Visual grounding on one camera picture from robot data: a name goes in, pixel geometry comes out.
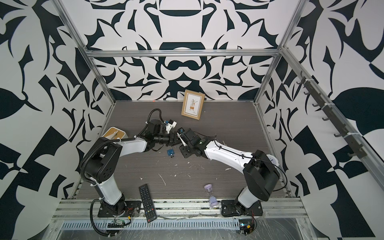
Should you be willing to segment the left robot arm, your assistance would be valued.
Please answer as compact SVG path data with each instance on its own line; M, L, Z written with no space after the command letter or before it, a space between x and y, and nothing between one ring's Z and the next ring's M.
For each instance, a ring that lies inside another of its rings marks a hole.
M97 190L106 216L120 217L129 211L114 177L120 158L148 152L156 144L167 147L180 144L177 132L173 131L176 125L173 120L165 121L160 109L154 109L139 134L123 139L100 137L85 154L80 163L81 178Z

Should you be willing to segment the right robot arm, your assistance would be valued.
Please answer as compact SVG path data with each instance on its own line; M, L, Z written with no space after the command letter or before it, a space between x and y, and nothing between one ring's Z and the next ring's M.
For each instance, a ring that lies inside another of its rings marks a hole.
M178 136L182 142L180 150L184 158L195 155L218 161L244 175L247 186L236 199L239 207L247 210L257 201L269 200L283 172L275 156L260 150L254 153L236 150L219 143L215 137L200 137L191 129L180 128Z

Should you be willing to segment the blue padlock left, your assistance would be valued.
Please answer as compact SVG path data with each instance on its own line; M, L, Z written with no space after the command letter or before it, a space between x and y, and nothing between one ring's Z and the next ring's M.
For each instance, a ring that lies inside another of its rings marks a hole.
M169 149L169 150L167 150L167 154L168 154L168 156L171 157L171 158L173 158L173 157L175 156L175 152L174 152L173 149Z

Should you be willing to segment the tissue box wooden lid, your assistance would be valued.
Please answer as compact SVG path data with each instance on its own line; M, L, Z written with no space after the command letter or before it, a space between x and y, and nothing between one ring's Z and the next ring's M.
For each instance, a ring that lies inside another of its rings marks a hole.
M116 127L110 127L104 134L104 138L107 138L108 140L117 140L117 139L124 139L127 137L127 134L125 131L120 130Z

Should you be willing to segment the purple hourglass timer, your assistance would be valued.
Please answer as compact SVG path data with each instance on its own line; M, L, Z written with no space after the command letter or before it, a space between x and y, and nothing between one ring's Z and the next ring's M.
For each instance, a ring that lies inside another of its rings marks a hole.
M218 203L217 198L213 194L213 185L207 184L204 186L204 189L206 190L207 194L209 195L210 207L213 208L213 207L217 206L219 203Z

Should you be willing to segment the black remote control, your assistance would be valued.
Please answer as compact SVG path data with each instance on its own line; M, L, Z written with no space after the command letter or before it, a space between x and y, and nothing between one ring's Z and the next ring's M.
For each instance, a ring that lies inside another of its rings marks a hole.
M150 190L147 184L139 187L139 192L143 204L144 213L147 219L147 223L151 223L157 219L156 208L154 206L153 199L150 194Z

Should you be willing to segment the wooden picture frame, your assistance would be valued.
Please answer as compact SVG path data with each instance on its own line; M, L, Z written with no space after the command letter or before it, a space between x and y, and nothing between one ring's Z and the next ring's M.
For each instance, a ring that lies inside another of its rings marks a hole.
M204 101L205 94L186 90L181 115L199 120L201 118Z

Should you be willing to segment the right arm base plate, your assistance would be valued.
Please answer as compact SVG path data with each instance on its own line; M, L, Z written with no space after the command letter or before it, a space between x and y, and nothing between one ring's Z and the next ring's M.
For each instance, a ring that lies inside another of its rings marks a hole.
M225 218L237 216L262 216L263 208L260 201L256 201L250 208L241 205L237 200L222 200L221 215Z

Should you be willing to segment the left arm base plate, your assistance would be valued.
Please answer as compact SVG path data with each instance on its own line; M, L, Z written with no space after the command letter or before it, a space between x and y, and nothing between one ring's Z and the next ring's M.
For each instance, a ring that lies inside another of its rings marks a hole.
M140 213L141 201L119 201L115 205L109 205L105 201L99 207L99 218L135 217Z

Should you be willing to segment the wall hook rack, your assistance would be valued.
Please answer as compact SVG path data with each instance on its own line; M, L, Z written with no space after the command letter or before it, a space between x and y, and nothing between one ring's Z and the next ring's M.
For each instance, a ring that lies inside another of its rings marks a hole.
M349 156L358 157L359 159L367 157L368 151L362 135L349 123L347 118L320 88L317 82L314 79L307 79L306 77L301 76L301 80L298 84L303 85L307 89L305 94L310 95L315 100L313 107L318 108L325 113L326 117L323 118L323 121L330 121L333 124L337 130L334 137L343 138L352 149L353 153L349 154Z

